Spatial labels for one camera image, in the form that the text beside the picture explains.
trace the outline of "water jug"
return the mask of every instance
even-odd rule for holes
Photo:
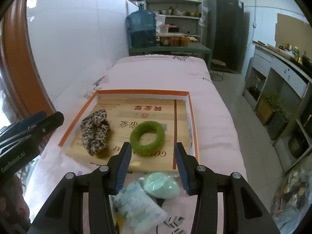
[[[156,15],[152,11],[132,12],[126,17],[128,45],[134,48],[156,46]]]

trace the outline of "small stool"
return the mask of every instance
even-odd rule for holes
[[[216,81],[216,82],[222,82],[225,67],[226,67],[225,62],[212,59],[211,60],[211,71],[212,71],[211,80]]]

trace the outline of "tiled wall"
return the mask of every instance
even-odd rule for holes
[[[137,9],[127,0],[27,0],[30,45],[52,103],[75,81],[90,90],[129,55],[124,20]]]

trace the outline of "pink container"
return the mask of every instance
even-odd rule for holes
[[[169,25],[160,26],[160,33],[168,33]]]

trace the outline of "bed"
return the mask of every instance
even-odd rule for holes
[[[188,91],[191,96],[194,118],[196,121],[199,159],[216,173],[230,175],[239,172],[246,179],[246,171],[231,115],[214,87],[206,64],[195,57],[180,57],[168,55],[132,56],[118,60],[107,72],[99,88],[112,89],[156,89]],[[57,146],[62,135],[76,116],[83,102],[77,102],[75,108],[67,107],[60,110],[64,113],[64,125],[52,135],[42,153],[31,176],[25,194],[29,205],[31,219],[40,210],[49,194],[67,172],[85,174],[97,166],[80,164],[66,156]],[[127,175],[128,184],[139,173]],[[170,221],[182,219],[178,226],[161,224],[158,233],[175,232],[190,233],[196,205],[196,196],[180,196],[166,200],[162,208],[169,214]],[[218,233],[223,230],[222,195],[218,200]],[[126,228],[122,233],[130,233]]]

